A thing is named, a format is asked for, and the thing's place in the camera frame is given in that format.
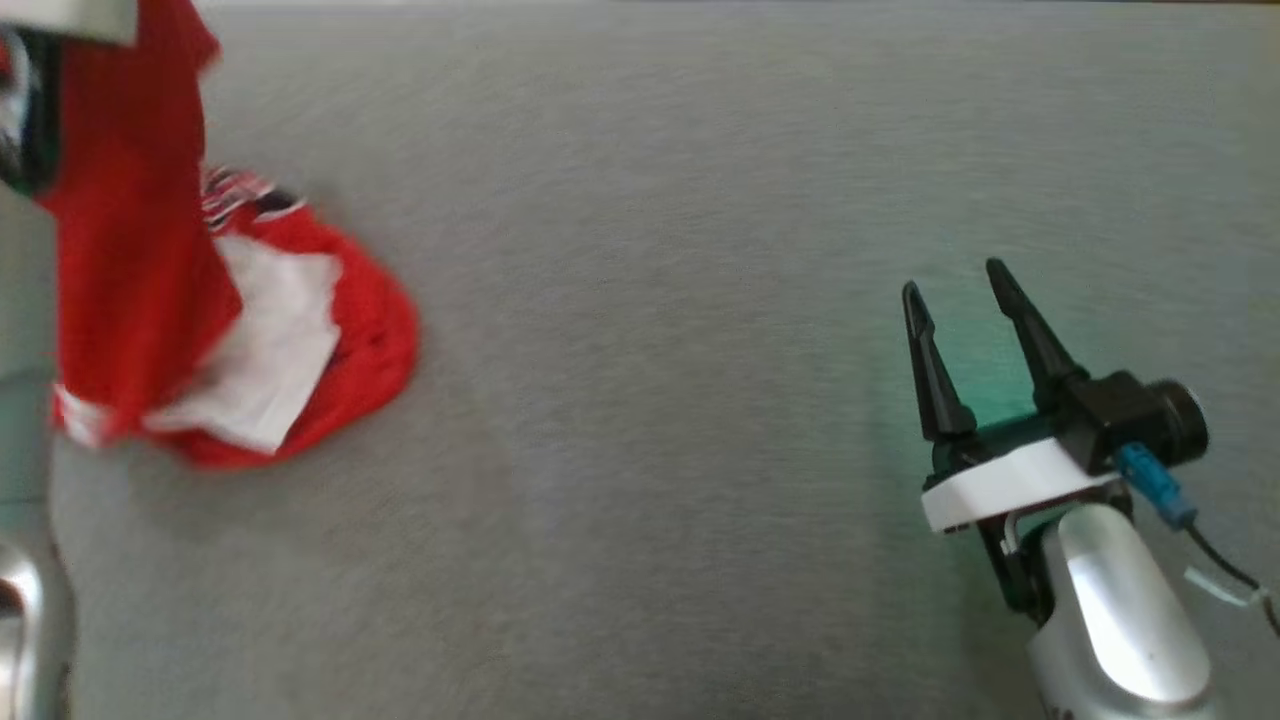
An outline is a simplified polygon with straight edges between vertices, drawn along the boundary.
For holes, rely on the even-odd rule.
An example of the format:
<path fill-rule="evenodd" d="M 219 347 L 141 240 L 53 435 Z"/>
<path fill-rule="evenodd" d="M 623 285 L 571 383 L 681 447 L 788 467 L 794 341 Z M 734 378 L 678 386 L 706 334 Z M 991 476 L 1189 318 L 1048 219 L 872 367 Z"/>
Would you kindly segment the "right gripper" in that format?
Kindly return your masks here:
<path fill-rule="evenodd" d="M 1057 410 L 1064 391 L 1091 374 L 1065 348 L 1007 264 L 991 258 L 986 273 L 1000 311 L 1012 323 L 1039 410 Z M 933 471 L 922 491 L 929 529 L 977 529 L 1007 607 L 1027 618 L 1053 609 L 1041 546 L 1044 524 L 1018 523 L 1075 503 L 1102 503 L 1133 519 L 1132 492 L 1114 471 L 1089 475 L 1048 433 L 1039 416 L 1019 416 L 977 432 L 934 342 L 934 322 L 915 282 L 902 287 L 902 310 L 922 436 L 933 447 Z"/>

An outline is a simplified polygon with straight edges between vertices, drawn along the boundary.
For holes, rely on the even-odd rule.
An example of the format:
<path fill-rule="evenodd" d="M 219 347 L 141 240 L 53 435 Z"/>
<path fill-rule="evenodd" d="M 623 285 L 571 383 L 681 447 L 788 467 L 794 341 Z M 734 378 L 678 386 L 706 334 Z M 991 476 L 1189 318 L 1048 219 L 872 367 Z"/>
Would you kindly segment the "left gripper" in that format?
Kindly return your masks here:
<path fill-rule="evenodd" d="M 56 177 L 67 46 L 129 46 L 137 24 L 137 1 L 1 3 L 3 183 L 33 197 Z"/>

